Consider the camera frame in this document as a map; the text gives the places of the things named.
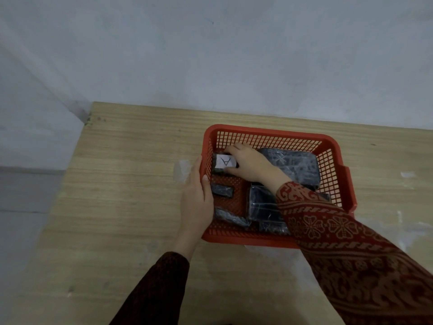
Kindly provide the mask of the large black wrapped packet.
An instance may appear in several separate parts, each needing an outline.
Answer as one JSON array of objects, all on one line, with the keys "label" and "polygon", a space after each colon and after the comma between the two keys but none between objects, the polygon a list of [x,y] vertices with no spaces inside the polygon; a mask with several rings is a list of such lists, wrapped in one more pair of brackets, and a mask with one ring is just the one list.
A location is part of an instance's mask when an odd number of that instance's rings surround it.
[{"label": "large black wrapped packet", "polygon": [[320,188],[319,164],[313,153],[277,148],[260,148],[258,152],[271,164],[281,169],[292,181],[312,191]]}]

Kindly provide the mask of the medium black wrapped packet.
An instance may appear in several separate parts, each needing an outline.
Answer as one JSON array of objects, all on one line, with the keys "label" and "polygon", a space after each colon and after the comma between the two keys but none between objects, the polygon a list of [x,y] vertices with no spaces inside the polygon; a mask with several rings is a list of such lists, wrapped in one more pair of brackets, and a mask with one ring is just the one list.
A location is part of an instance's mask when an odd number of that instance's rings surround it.
[{"label": "medium black wrapped packet", "polygon": [[246,218],[257,222],[284,222],[276,197],[263,185],[250,186]]}]

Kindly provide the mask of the black packet with white label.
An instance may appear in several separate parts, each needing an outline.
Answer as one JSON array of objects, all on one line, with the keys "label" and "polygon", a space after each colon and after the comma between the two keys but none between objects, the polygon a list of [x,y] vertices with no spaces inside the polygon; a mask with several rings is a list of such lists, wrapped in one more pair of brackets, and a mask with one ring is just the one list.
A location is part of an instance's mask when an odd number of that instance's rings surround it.
[{"label": "black packet with white label", "polygon": [[213,153],[211,173],[215,175],[231,176],[231,174],[225,172],[226,168],[239,168],[235,157],[229,153]]}]

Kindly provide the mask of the person's left forearm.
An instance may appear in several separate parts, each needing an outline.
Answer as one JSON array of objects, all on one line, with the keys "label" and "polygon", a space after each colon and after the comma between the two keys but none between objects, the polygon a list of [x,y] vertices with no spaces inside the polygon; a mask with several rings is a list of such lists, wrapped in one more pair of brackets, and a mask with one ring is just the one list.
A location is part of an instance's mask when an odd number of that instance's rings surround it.
[{"label": "person's left forearm", "polygon": [[128,295],[109,325],[178,325],[198,237],[181,233]]}]

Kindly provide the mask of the red plastic mesh basket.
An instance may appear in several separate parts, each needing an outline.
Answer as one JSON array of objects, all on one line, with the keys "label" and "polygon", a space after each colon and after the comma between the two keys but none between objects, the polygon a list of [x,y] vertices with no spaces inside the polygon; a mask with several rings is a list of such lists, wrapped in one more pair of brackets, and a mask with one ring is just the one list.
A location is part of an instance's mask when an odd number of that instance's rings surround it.
[{"label": "red plastic mesh basket", "polygon": [[[255,149],[264,147],[310,152],[317,157],[321,182],[318,192],[327,193],[331,201],[355,217],[357,208],[350,170],[344,166],[340,146],[328,135],[282,131],[235,125],[212,125],[204,133],[200,174],[207,174],[211,183],[234,187],[232,198],[215,197],[215,207],[236,216],[246,217],[251,184],[235,176],[213,173],[213,156],[237,142],[248,143]],[[224,220],[214,219],[202,236],[207,242],[250,246],[298,249],[288,235],[273,235],[259,231],[258,224],[242,228]]]}]

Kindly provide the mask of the person's right forearm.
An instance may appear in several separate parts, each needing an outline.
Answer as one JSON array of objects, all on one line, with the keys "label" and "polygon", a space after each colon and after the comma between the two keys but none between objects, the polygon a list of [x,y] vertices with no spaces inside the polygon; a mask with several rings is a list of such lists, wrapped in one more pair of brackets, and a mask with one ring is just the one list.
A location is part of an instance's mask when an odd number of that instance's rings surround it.
[{"label": "person's right forearm", "polygon": [[289,232],[346,325],[433,325],[433,274],[294,182],[276,193]]}]

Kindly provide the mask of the person's right hand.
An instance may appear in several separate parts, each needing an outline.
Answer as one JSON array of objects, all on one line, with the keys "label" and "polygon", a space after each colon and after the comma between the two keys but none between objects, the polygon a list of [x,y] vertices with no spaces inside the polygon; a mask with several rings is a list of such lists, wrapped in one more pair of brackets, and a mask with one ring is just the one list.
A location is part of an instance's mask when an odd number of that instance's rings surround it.
[{"label": "person's right hand", "polygon": [[271,164],[267,158],[248,144],[237,142],[228,146],[224,152],[233,155],[239,167],[244,170],[244,175],[237,177],[250,182],[258,182],[274,195],[282,185],[291,182],[291,179],[281,169]]}]

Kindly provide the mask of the clear tape patch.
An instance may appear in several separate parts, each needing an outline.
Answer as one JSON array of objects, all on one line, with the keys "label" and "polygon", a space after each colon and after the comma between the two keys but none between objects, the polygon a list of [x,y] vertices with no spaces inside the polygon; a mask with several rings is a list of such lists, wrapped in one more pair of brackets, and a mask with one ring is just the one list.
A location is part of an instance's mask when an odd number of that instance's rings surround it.
[{"label": "clear tape patch", "polygon": [[183,184],[189,177],[192,164],[189,159],[180,159],[176,161],[173,169],[173,180],[178,184]]}]

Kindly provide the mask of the person's left hand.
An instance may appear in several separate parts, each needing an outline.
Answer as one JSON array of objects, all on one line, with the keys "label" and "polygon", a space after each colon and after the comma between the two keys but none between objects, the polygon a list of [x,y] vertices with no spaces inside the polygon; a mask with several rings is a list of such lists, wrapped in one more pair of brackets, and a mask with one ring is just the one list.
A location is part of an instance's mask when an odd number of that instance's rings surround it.
[{"label": "person's left hand", "polygon": [[196,245],[214,217],[214,207],[208,208],[203,200],[200,166],[202,156],[194,162],[181,197],[181,225],[177,235],[177,246]]}]

